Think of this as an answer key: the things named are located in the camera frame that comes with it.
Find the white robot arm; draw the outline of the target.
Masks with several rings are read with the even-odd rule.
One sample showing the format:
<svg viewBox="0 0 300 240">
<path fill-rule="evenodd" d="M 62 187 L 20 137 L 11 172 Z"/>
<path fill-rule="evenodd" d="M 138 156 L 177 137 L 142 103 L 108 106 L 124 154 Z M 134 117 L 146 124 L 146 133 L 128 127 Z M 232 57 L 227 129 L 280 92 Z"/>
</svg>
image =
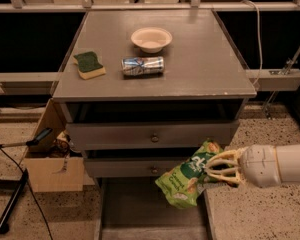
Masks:
<svg viewBox="0 0 300 240">
<path fill-rule="evenodd" d="M 251 145 L 215 155 L 205 165 L 208 176 L 260 188 L 300 184 L 300 144 Z"/>
</svg>

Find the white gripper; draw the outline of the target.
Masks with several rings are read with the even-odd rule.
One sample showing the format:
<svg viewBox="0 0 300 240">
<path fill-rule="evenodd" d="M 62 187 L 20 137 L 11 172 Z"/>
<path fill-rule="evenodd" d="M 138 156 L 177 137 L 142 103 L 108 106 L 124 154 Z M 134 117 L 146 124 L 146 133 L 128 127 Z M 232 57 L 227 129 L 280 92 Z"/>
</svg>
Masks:
<svg viewBox="0 0 300 240">
<path fill-rule="evenodd" d="M 213 167 L 227 165 L 231 168 L 213 170 Z M 271 145 L 252 145 L 221 152 L 210 158 L 205 166 L 209 177 L 228 184 L 241 184 L 243 178 L 260 188 L 274 187 L 281 184 L 276 149 Z"/>
</svg>

